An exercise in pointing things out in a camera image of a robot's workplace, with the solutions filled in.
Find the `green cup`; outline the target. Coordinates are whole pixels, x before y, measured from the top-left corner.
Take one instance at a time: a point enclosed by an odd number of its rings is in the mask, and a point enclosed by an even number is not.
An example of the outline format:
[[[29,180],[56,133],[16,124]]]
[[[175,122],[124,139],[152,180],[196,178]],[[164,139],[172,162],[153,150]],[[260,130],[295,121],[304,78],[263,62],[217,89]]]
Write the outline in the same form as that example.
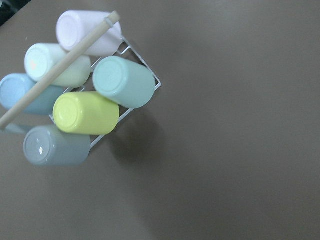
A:
[[[108,56],[93,71],[93,86],[109,100],[127,108],[146,105],[155,92],[155,78],[147,67],[136,62]]]

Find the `yellow cup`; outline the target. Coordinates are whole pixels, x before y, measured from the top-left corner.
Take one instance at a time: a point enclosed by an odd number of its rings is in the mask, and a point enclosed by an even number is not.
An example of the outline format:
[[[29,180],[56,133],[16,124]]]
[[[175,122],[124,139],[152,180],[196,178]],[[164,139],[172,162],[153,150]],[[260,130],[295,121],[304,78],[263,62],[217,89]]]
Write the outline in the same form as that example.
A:
[[[53,107],[55,125],[70,134],[107,135],[116,127],[119,117],[119,105],[96,91],[67,92]]]

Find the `grey cup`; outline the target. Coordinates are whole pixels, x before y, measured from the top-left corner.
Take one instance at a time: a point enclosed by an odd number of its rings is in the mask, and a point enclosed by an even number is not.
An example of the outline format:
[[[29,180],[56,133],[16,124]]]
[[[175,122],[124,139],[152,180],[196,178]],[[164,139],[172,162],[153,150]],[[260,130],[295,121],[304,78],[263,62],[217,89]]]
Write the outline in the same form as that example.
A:
[[[90,149],[90,136],[65,133],[53,124],[32,128],[23,142],[26,159],[37,166],[80,165]]]

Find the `pink cup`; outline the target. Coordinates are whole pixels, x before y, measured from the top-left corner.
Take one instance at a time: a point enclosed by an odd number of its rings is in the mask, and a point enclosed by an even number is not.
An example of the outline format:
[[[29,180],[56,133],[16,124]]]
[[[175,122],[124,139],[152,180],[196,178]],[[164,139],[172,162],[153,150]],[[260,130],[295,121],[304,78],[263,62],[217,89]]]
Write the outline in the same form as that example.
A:
[[[63,49],[71,51],[110,13],[89,10],[68,10],[58,19],[56,37]],[[117,52],[123,43],[122,28],[119,22],[109,29],[84,53],[94,57],[108,57]]]

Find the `cream cup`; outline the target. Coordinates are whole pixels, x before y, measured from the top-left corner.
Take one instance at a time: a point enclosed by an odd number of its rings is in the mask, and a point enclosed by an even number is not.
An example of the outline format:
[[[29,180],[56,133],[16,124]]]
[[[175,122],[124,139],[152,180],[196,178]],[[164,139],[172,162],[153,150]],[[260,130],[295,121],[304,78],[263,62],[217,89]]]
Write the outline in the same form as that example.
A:
[[[67,53],[58,43],[36,43],[25,54],[25,71],[32,80],[39,82]],[[52,85],[75,89],[84,85],[90,74],[91,59],[87,55],[81,55]]]

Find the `blue cup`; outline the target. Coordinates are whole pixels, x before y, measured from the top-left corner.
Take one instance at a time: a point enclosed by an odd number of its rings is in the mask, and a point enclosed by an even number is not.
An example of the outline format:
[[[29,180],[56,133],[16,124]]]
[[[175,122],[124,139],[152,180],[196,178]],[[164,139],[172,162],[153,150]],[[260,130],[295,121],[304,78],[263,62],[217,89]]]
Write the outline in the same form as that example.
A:
[[[0,104],[6,110],[10,110],[36,83],[25,73],[12,73],[5,76],[0,82]],[[50,115],[53,112],[56,100],[63,92],[62,87],[50,85],[23,112],[35,115]]]

